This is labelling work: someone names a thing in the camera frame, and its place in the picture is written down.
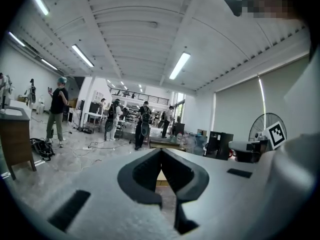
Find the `white ceiling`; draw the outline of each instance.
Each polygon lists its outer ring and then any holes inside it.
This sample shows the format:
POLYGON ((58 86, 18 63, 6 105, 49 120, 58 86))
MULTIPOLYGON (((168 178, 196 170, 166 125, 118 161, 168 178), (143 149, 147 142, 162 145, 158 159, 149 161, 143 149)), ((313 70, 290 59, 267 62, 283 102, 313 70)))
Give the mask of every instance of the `white ceiling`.
POLYGON ((43 1, 47 16, 27 0, 10 30, 66 75, 123 81, 135 92, 144 84, 193 94, 303 28, 298 20, 235 17, 224 0, 43 1), (191 58, 170 80, 182 52, 191 58))

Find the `ceiling light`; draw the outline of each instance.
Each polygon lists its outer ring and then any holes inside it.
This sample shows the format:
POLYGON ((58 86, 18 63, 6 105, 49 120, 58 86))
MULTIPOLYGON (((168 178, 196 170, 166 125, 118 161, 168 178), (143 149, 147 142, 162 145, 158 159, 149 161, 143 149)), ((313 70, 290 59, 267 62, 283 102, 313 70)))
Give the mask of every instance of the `ceiling light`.
POLYGON ((25 47, 25 44, 23 42, 21 42, 14 34, 12 34, 11 32, 8 32, 10 36, 12 36, 12 38, 14 40, 16 40, 20 45, 22 45, 23 47, 25 47))
POLYGON ((94 67, 94 65, 91 63, 91 61, 82 53, 82 51, 79 49, 79 47, 76 44, 72 45, 72 48, 89 65, 89 67, 91 67, 91 68, 94 67))
POLYGON ((183 66, 186 64, 186 62, 189 60, 190 58, 190 54, 189 53, 182 53, 180 59, 178 60, 178 62, 176 63, 171 75, 170 75, 170 79, 174 80, 176 79, 177 75, 179 74, 180 70, 183 68, 183 66))
POLYGON ((44 3, 42 2, 42 0, 34 0, 36 2, 36 4, 39 6, 39 8, 41 9, 41 11, 43 12, 44 15, 48 15, 49 11, 46 8, 46 6, 44 5, 44 3))
POLYGON ((55 66, 52 66, 48 61, 44 60, 43 58, 41 59, 41 61, 50 66, 51 68, 58 70, 55 66))

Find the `black slot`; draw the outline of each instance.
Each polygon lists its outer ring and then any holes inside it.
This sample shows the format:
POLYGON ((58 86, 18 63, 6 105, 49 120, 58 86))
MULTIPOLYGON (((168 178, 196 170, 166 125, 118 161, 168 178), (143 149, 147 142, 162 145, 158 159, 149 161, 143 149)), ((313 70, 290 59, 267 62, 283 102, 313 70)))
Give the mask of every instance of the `black slot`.
POLYGON ((240 176, 240 177, 244 177, 244 178, 247 178, 249 179, 252 175, 252 172, 250 171, 246 171, 246 170, 239 170, 239 169, 234 169, 234 168, 231 168, 227 171, 227 173, 229 174, 233 174, 233 175, 237 175, 237 176, 240 176))
POLYGON ((48 219, 48 222, 61 231, 66 231, 81 208, 85 205, 90 195, 91 194, 87 191, 77 190, 73 196, 48 219))

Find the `fan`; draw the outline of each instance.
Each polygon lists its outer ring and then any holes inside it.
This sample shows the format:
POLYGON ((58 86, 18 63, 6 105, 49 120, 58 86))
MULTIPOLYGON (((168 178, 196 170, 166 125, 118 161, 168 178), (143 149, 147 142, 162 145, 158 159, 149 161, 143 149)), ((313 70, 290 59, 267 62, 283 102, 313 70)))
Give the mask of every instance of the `fan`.
POLYGON ((250 133, 249 133, 249 141, 253 142, 256 138, 257 133, 261 133, 265 128, 268 128, 279 122, 284 131, 284 136, 287 136, 287 130, 284 124, 284 121, 281 120, 279 116, 274 113, 265 113, 260 115, 253 123, 250 133))
POLYGON ((188 153, 193 153, 196 145, 196 138, 189 135, 183 136, 180 140, 180 147, 188 153))

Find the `ceiling beam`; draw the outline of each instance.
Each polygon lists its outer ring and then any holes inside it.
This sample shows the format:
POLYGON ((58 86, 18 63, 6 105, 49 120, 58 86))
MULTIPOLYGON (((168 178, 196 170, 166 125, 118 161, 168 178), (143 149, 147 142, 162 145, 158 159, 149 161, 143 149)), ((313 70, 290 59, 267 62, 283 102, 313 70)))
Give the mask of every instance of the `ceiling beam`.
POLYGON ((36 49, 42 55, 42 57, 49 60, 49 62, 52 62, 53 64, 55 64, 57 68, 67 71, 67 73, 70 74, 72 69, 64 65, 58 58, 53 57, 53 55, 50 52, 48 52, 45 48, 43 48, 40 44, 38 44, 37 41, 34 40, 32 36, 30 36, 25 31, 24 28, 22 28, 21 26, 18 26, 15 29, 15 32, 19 36, 21 36, 29 45, 31 45, 34 49, 36 49))
POLYGON ((82 17, 84 18, 84 21, 92 34, 92 37, 96 40, 96 43, 100 45, 105 58, 112 64, 113 70, 117 74, 118 78, 122 78, 121 71, 119 69, 119 66, 111 54, 111 51, 109 50, 107 43, 105 42, 105 39, 98 27, 98 24, 96 22, 96 19, 93 15, 93 12, 91 11, 90 5, 88 3, 88 0, 74 0, 74 2, 77 4, 77 7, 79 9, 79 12, 81 13, 82 17))
POLYGON ((254 78, 257 75, 283 67, 292 61, 306 56, 309 53, 309 49, 310 34, 304 28, 236 69, 219 77, 217 80, 198 90, 197 93, 208 91, 219 92, 254 78))
POLYGON ((194 16, 197 8, 203 0, 191 0, 189 6, 187 7, 184 17, 180 23, 178 31, 175 35, 175 39, 173 41, 173 45, 171 47, 169 56, 167 57, 163 74, 160 80, 160 86, 162 86, 168 72, 173 70, 172 66, 174 62, 178 61, 178 57, 181 56, 184 51, 183 41, 188 34, 188 27, 192 23, 192 17, 194 16))
POLYGON ((55 35, 55 33, 50 29, 50 27, 44 22, 44 20, 35 12, 29 11, 30 16, 34 20, 34 22, 39 26, 39 28, 48 36, 51 41, 56 44, 65 54, 65 56, 74 61, 81 69, 84 70, 86 74, 90 74, 91 71, 86 67, 84 62, 77 58, 75 54, 73 54, 70 48, 67 48, 64 43, 55 35))

